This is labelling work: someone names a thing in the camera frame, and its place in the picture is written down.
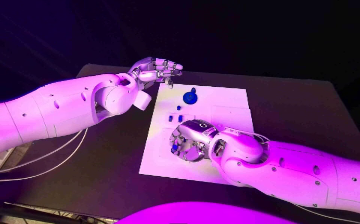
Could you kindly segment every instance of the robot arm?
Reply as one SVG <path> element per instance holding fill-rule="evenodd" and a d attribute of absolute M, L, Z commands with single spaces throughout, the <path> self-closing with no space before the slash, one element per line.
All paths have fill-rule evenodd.
<path fill-rule="evenodd" d="M 0 152 L 29 141 L 79 132 L 123 114 L 132 105 L 145 110 L 152 98 L 142 89 L 154 81 L 173 86 L 171 76 L 181 75 L 181 69 L 180 64 L 149 57 L 129 73 L 53 83 L 0 103 Z"/>
<path fill-rule="evenodd" d="M 178 126 L 171 145 L 174 155 L 187 161 L 197 162 L 209 154 L 233 185 L 255 187 L 307 207 L 360 213 L 359 161 L 229 127 L 219 132 L 203 120 Z"/>

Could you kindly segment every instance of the white paper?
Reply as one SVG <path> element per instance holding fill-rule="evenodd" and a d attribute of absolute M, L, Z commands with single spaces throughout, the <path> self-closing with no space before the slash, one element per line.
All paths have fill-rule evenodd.
<path fill-rule="evenodd" d="M 197 90 L 199 101 L 184 103 L 184 93 Z M 171 153 L 170 137 L 177 126 L 178 116 L 184 121 L 201 119 L 223 130 L 226 126 L 254 132 L 252 114 L 245 89 L 175 84 L 160 85 L 158 99 L 154 109 L 152 123 L 145 146 L 145 154 L 139 173 L 178 179 L 229 184 L 212 166 L 209 159 L 188 162 Z"/>

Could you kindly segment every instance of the small blue piece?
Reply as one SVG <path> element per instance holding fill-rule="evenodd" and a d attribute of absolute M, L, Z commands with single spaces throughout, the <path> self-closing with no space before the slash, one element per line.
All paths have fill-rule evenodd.
<path fill-rule="evenodd" d="M 196 88 L 191 89 L 191 92 L 186 93 L 183 96 L 183 100 L 187 104 L 196 104 L 197 103 L 197 90 Z"/>
<path fill-rule="evenodd" d="M 177 150 L 178 150 L 178 145 L 174 144 L 171 148 L 171 153 L 174 154 Z"/>

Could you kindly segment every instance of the dark table surface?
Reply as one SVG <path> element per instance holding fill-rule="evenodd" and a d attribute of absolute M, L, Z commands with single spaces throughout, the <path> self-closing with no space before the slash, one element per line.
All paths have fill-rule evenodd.
<path fill-rule="evenodd" d="M 128 70 L 125 67 L 89 64 L 79 77 Z M 259 134 L 360 160 L 360 133 L 330 82 L 187 71 L 174 81 L 245 88 L 254 128 Z M 134 106 L 123 115 L 90 127 L 81 148 L 60 168 L 34 179 L 0 182 L 2 201 L 110 218 L 123 218 L 164 203 L 204 201 L 242 206 L 301 223 L 337 223 L 254 188 L 141 175 L 158 84 L 147 92 L 154 97 L 147 111 Z M 24 161 L 47 154 L 73 136 L 35 141 Z M 79 142 L 80 139 L 48 158 L 2 175 L 2 178 L 31 176 L 48 170 L 71 154 Z M 360 214 L 348 211 L 317 211 L 360 220 Z M 187 214 L 187 211 L 180 209 L 178 213 Z"/>

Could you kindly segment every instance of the robotic hand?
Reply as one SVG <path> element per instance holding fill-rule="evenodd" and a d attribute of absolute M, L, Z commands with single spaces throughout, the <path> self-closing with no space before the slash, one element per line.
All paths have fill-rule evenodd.
<path fill-rule="evenodd" d="M 170 138 L 186 161 L 210 158 L 223 178 L 294 204 L 360 213 L 360 162 L 310 147 L 271 141 L 203 120 L 186 121 Z"/>
<path fill-rule="evenodd" d="M 129 73 L 102 74 L 45 85 L 21 98 L 0 103 L 0 152 L 21 144 L 79 132 L 135 105 L 142 110 L 154 82 L 173 87 L 171 76 L 183 66 L 152 57 Z"/>

